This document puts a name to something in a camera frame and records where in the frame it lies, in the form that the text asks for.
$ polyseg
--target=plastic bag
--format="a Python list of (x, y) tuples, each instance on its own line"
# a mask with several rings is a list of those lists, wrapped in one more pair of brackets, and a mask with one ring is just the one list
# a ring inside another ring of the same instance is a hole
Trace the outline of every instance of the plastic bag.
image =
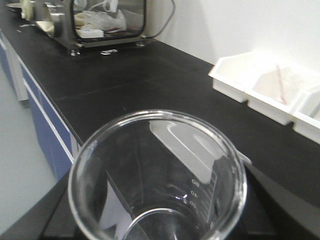
[(117, 11), (116, 17), (106, 12), (83, 11), (83, 30), (100, 29), (108, 32), (119, 32), (127, 29), (126, 18), (121, 10)]
[(85, 13), (80, 12), (74, 15), (74, 24), (76, 27), (81, 27), (85, 25)]

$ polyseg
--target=beaker rim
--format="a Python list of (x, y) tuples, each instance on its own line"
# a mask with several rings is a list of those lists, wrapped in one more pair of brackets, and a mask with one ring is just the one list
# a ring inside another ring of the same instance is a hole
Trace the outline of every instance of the beaker rim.
[(74, 194), (73, 194), (73, 182), (76, 177), (76, 172), (81, 165), (81, 161), (84, 159), (81, 156), (87, 151), (89, 148), (92, 148), (97, 142), (101, 139), (106, 138), (109, 134), (118, 130), (119, 128), (126, 126), (127, 124), (132, 124), (134, 122), (138, 122), (141, 120), (172, 120), (179, 121), (190, 126), (197, 128), (203, 133), (210, 136), (218, 136), (219, 139), (223, 142), (227, 149), (231, 153), (232, 159), (236, 165), (236, 179), (234, 182), (234, 195), (231, 200), (230, 207), (225, 214), (225, 216), (221, 219), (220, 222), (216, 226), (214, 226), (211, 230), (206, 232), (203, 237), (199, 240), (222, 240), (224, 239), (233, 227), (238, 222), (240, 215), (245, 206), (246, 197), (247, 197), (247, 178), (244, 165), (242, 160), (238, 154), (237, 149), (233, 145), (233, 143), (216, 127), (211, 125), (210, 123), (187, 113), (183, 113), (180, 111), (174, 110), (166, 110), (166, 109), (148, 109), (148, 110), (140, 110), (136, 112), (132, 112), (126, 114), (124, 116), (118, 117), (107, 124), (103, 125), (96, 132), (94, 132), (91, 137), (83, 144), (75, 163), (72, 165), (69, 179), (68, 179), (68, 199), (71, 212), (75, 219), (75, 222), (82, 230), (82, 232), (90, 239), (90, 240), (113, 240), (113, 238), (106, 237), (105, 239), (101, 239), (97, 237), (96, 234), (93, 233), (89, 229), (88, 226), (83, 222), (81, 216), (79, 215), (79, 207), (76, 206), (74, 202)]

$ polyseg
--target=white floor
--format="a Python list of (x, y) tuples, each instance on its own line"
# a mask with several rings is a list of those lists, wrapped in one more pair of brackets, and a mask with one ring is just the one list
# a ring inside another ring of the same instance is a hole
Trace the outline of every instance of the white floor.
[(30, 108), (0, 64), (0, 234), (57, 182), (38, 144)]

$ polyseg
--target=cabinet door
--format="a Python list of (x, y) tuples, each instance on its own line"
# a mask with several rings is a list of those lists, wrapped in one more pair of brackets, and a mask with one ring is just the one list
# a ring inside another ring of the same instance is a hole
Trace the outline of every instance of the cabinet door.
[(57, 133), (63, 141), (63, 144), (67, 147), (68, 151), (72, 153), (73, 148), (71, 143), (70, 130), (68, 129), (65, 122), (62, 120), (60, 115), (57, 113), (56, 109), (53, 107), (53, 105), (50, 103), (49, 99), (43, 92), (40, 93), (40, 99), (43, 110), (45, 111), (50, 121), (54, 125)]
[(25, 82), (25, 86), (29, 96), (29, 104), (39, 145), (52, 171), (57, 179), (60, 180), (72, 165), (72, 155), (27, 82)]
[(31, 89), (31, 91), (33, 92), (35, 99), (37, 99), (39, 101), (39, 103), (41, 103), (40, 100), (40, 93), (39, 93), (39, 87), (36, 84), (36, 81), (34, 80), (34, 78), (32, 77), (32, 75), (29, 73), (29, 70), (27, 69), (27, 67), (23, 64), (22, 60), (19, 59), (20, 61), (20, 66), (22, 69), (22, 77), (23, 79), (26, 81), (26, 83), (28, 84), (29, 88)]
[(55, 134), (49, 132), (51, 157), (55, 167), (55, 176), (60, 180), (71, 168), (72, 162)]
[(38, 104), (36, 103), (37, 100), (35, 99), (35, 95), (30, 91), (30, 89), (27, 91), (28, 97), (29, 97), (29, 105), (32, 112), (33, 117), (33, 123), (36, 131), (36, 136), (39, 142), (39, 145), (50, 164), (50, 167), (52, 171), (56, 174), (56, 166), (55, 162), (52, 156), (52, 148), (51, 148), (51, 140), (50, 140), (50, 126), (48, 125), (44, 115), (42, 114), (40, 108), (38, 107)]
[(1, 62), (4, 74), (9, 79), (13, 89), (15, 89), (12, 74), (10, 72), (8, 57), (7, 57), (7, 47), (5, 46), (1, 37), (0, 37), (0, 62)]

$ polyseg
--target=black countertop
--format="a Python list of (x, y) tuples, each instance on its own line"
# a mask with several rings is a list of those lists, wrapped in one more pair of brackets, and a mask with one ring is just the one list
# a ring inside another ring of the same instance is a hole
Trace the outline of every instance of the black countertop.
[(320, 208), (320, 145), (212, 88), (211, 64), (164, 43), (70, 56), (0, 1), (0, 28), (79, 142), (138, 110), (185, 112), (220, 129), (253, 165)]

